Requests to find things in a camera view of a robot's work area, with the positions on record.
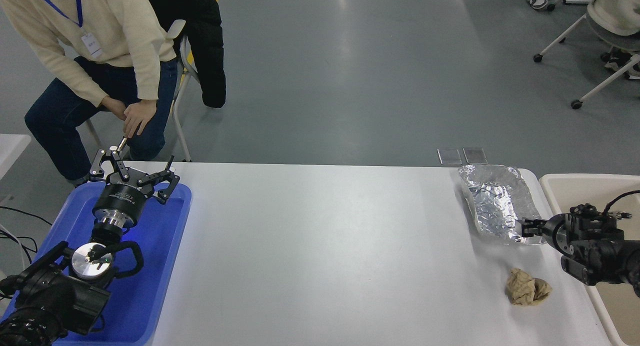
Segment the person's right hand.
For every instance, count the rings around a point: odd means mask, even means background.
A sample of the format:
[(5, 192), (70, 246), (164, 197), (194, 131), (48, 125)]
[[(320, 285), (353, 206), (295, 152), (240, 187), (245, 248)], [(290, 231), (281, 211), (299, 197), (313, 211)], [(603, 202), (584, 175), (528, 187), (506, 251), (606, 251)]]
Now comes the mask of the person's right hand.
[(125, 121), (126, 116), (126, 105), (116, 98), (112, 98), (110, 96), (105, 96), (101, 102), (101, 107), (105, 107), (109, 112), (113, 113), (119, 120)]

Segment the person's left hand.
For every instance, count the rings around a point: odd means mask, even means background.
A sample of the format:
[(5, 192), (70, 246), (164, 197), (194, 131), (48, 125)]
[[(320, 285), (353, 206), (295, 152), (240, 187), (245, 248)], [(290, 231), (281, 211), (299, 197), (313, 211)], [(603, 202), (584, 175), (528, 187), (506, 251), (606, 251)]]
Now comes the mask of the person's left hand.
[(155, 99), (144, 99), (125, 108), (123, 132), (126, 138), (132, 139), (134, 136), (141, 136), (156, 114), (157, 102)]

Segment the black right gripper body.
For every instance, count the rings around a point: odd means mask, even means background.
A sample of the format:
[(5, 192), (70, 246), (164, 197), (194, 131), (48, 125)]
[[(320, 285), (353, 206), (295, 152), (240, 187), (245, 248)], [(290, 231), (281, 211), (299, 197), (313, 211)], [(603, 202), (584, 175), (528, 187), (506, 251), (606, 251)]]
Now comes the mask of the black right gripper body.
[(566, 255), (566, 217), (556, 214), (549, 218), (542, 226), (542, 236), (555, 250)]

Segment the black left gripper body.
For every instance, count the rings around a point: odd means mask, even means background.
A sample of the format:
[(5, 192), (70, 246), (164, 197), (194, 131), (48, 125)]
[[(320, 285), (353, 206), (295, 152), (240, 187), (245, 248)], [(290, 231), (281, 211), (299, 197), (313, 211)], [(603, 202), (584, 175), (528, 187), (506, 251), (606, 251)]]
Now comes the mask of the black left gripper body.
[(126, 215), (128, 220), (139, 220), (146, 202), (152, 195), (150, 184), (137, 186), (117, 182), (105, 182), (105, 187), (93, 207), (96, 219), (108, 212), (117, 211)]

